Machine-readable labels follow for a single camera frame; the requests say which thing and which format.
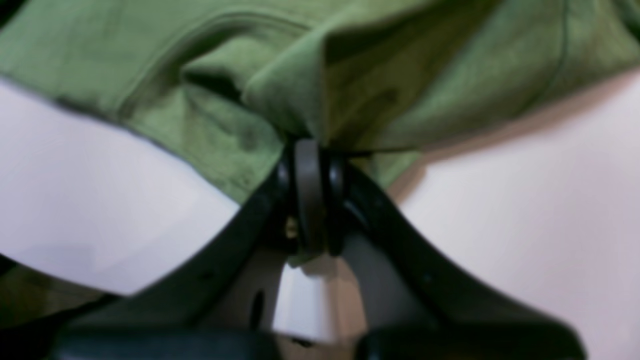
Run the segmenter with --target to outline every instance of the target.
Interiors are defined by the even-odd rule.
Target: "white background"
[[[430,152],[391,189],[419,231],[496,288],[578,329],[590,359],[640,353],[640,72]],[[237,206],[150,142],[0,82],[0,252],[131,294]],[[343,262],[285,269],[274,328],[365,331]]]

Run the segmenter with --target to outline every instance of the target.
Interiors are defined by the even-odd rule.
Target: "green fabric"
[[[634,0],[30,0],[0,74],[153,139],[238,202],[287,139],[418,149],[638,65]]]

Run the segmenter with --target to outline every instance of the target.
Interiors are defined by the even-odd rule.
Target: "white surface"
[[[614,79],[430,154],[426,174],[418,167],[397,187],[413,183],[398,195],[401,208],[436,246],[569,321],[594,360],[640,351],[639,97],[640,73]],[[0,108],[0,252],[27,265],[131,293],[185,261],[236,210],[188,166],[125,131],[2,83]],[[339,263],[319,261],[329,271],[311,280],[284,272],[274,327],[339,341],[362,331],[344,325],[353,283]],[[328,301],[336,296],[341,306]]]

